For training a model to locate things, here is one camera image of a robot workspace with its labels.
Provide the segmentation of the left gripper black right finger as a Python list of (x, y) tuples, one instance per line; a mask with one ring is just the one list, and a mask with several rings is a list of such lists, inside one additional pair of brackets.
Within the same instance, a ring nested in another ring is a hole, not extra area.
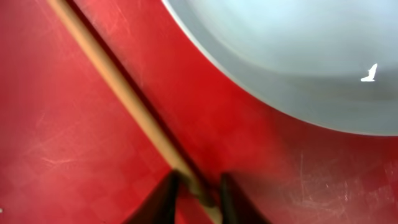
[(221, 175), (220, 200), (222, 224), (271, 224), (227, 173)]

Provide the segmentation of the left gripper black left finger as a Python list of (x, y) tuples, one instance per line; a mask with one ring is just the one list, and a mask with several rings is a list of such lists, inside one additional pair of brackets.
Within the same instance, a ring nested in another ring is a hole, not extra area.
[(174, 224), (179, 173), (170, 171), (123, 224)]

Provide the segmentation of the wooden chopstick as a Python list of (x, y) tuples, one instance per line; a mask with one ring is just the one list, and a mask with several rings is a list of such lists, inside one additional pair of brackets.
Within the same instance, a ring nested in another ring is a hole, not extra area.
[(123, 74), (119, 60), (113, 58), (112, 52), (75, 1), (48, 0), (48, 4), (159, 154), (171, 168), (180, 172), (188, 190), (201, 203), (211, 222), (221, 224), (222, 214), (219, 206), (205, 189), (202, 179), (187, 158), (175, 147), (150, 110), (149, 104), (143, 100), (139, 89), (134, 88), (129, 82), (129, 75)]

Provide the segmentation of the light blue plate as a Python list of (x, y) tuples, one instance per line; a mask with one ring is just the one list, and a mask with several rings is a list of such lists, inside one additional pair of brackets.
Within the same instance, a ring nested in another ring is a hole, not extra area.
[(164, 6), (218, 70), (265, 104), (336, 131), (397, 134), (397, 1)]

